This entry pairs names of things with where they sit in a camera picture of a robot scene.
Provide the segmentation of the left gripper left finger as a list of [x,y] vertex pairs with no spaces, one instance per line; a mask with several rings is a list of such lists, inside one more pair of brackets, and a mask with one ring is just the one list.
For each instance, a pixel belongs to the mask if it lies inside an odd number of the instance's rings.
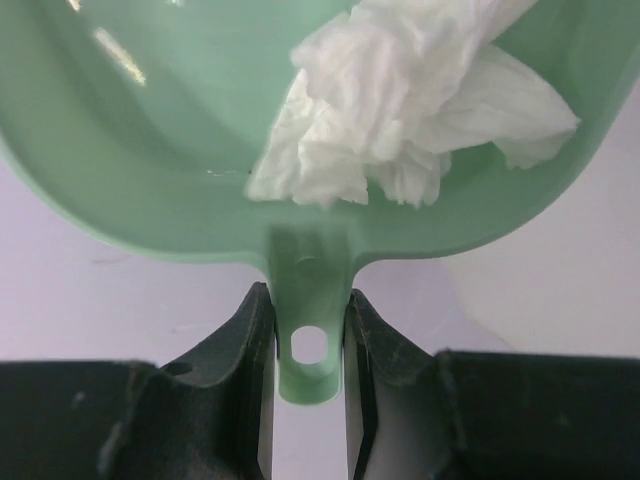
[[5,479],[267,479],[275,313],[254,284],[236,313],[164,366],[1,366]]

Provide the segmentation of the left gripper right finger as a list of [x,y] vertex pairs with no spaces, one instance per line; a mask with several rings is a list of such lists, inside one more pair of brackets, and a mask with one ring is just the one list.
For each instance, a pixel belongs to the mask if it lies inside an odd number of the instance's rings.
[[429,355],[360,292],[345,316],[353,479],[635,479],[635,359]]

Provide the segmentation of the green dustpan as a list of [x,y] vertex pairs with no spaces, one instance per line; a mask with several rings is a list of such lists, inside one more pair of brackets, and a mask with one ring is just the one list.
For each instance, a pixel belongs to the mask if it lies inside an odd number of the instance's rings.
[[639,76],[635,1],[540,1],[499,45],[538,71],[581,123],[552,161],[507,168],[491,146],[457,153],[431,207],[329,210],[244,197],[292,78],[290,50],[343,1],[5,1],[1,155],[99,239],[189,263],[245,263],[267,278],[279,392],[313,405],[342,380],[355,274],[499,239],[579,176]]

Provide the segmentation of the paper scrap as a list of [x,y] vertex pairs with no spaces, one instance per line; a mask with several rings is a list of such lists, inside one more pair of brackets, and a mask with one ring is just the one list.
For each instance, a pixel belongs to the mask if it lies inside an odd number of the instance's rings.
[[245,187],[254,201],[434,203],[453,152],[554,158],[579,119],[495,41],[528,1],[361,1],[291,54],[296,76]]

